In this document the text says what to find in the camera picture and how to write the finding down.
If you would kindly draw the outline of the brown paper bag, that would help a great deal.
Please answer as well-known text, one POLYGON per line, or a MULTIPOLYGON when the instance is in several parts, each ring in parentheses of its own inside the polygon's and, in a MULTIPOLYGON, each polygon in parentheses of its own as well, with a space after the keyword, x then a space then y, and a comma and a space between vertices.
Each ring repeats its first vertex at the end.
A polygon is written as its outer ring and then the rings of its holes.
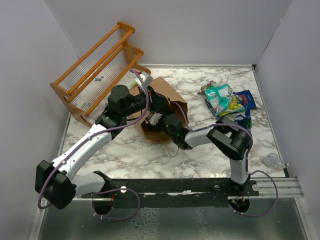
POLYGON ((185 99, 164 78, 158 77, 152 80, 150 85, 157 93, 167 97, 169 103, 157 112, 147 114, 134 124, 139 134, 147 141, 154 144, 167 144, 172 141, 181 150, 190 150, 191 147, 185 142, 188 130, 188 104, 185 99), (153 113, 160 113, 168 118, 168 132, 152 131, 151 124, 146 118, 153 113))

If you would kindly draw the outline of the green red snack bag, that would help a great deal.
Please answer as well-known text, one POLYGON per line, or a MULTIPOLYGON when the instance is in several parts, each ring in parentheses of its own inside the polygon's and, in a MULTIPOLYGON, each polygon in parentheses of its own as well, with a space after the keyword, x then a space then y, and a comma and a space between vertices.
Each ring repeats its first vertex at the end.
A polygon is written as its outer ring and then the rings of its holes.
POLYGON ((200 90, 198 91, 198 95, 204 95, 207 90, 212 90, 216 88, 219 84, 213 80, 208 81, 203 86, 201 86, 200 90))

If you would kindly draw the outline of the blue white snack bag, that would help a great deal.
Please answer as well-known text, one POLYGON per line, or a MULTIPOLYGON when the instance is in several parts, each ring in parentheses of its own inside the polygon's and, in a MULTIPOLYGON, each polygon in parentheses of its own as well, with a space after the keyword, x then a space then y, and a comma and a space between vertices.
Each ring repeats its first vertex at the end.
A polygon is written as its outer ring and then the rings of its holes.
POLYGON ((216 113, 216 111, 214 110, 214 108, 212 107, 210 101, 208 99, 204 99, 204 102, 207 106, 207 108, 209 109, 209 111, 213 114, 213 116, 218 119, 220 116, 216 113))

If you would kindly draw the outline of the teal white snack bag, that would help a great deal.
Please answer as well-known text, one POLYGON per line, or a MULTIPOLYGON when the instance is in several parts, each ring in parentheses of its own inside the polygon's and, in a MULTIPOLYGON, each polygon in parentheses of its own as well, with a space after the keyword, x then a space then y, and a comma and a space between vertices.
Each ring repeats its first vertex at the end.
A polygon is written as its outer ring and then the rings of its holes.
POLYGON ((217 86, 214 89, 206 90, 205 96, 210 101, 213 109, 218 115, 222 113, 230 103, 230 98, 233 96, 233 91, 228 84, 217 86))

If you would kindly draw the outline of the green yellow snack bag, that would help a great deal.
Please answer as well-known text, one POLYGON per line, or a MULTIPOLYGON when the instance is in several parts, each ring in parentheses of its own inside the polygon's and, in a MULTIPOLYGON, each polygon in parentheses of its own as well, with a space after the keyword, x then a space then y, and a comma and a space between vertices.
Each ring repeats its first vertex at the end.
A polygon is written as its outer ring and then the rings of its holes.
POLYGON ((236 96, 232 96, 229 101, 228 107, 220 113, 220 116, 225 116, 232 113, 239 113, 244 112, 246 108, 238 102, 238 99, 236 96))

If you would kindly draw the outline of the dark blue chilli snack bag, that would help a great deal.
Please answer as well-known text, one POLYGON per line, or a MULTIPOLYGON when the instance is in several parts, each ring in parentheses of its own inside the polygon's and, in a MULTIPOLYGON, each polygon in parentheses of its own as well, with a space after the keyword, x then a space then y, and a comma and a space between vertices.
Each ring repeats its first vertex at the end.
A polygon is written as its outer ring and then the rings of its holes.
POLYGON ((257 108, 253 95, 249 90, 243 90, 243 91, 237 92, 236 94, 240 97, 241 104, 245 108, 248 108, 250 110, 254 110, 257 108))

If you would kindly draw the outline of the blue silver snack bag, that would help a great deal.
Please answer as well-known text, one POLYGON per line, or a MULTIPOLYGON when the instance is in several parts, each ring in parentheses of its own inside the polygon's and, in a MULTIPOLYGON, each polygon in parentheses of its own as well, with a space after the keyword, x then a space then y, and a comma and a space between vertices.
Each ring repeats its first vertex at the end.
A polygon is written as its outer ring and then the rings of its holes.
POLYGON ((244 111, 245 115, 239 114, 234 118, 234 122, 236 122, 241 127, 250 130, 252 128, 252 117, 251 117, 251 111, 247 107, 244 111))

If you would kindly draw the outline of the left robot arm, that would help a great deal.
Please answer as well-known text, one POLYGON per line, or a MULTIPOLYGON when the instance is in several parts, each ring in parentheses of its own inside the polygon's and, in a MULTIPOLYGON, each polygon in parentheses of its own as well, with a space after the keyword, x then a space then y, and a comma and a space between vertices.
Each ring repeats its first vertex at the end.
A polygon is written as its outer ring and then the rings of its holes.
POLYGON ((100 148, 111 142, 124 128, 130 126, 127 117, 142 112, 155 113, 169 103, 169 98, 157 93, 151 86, 143 87, 137 95, 130 94, 125 85, 112 88, 107 106, 98 116, 88 133, 66 153, 36 166, 35 191, 39 201, 45 198, 58 210, 65 208, 76 196, 80 186, 73 179, 84 163, 100 148))

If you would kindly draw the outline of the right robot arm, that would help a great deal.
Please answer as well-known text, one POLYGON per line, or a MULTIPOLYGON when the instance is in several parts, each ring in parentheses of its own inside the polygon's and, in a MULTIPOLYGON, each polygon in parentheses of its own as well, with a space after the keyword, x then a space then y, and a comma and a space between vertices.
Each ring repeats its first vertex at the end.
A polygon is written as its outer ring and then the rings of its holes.
POLYGON ((229 158, 230 191, 236 196, 247 191, 250 180, 248 155, 253 145, 252 134, 247 129, 223 116, 210 126, 193 130, 184 127, 174 113, 153 116, 149 124, 153 129, 163 131, 182 150, 214 144, 229 158))

